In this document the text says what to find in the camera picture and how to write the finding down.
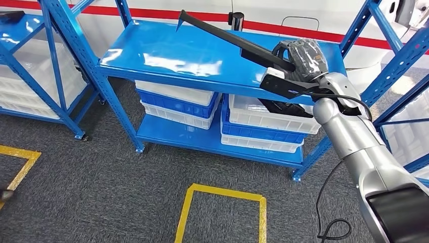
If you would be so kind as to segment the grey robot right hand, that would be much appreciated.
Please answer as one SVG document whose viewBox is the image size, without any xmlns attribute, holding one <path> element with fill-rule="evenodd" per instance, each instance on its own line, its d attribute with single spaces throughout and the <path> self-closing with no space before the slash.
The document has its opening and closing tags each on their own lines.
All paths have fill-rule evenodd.
<svg viewBox="0 0 429 243">
<path fill-rule="evenodd" d="M 295 65 L 295 71 L 281 68 L 286 79 L 315 83 L 319 76 L 328 72 L 327 60 L 314 39 L 282 40 L 274 47 L 272 54 Z"/>
</svg>

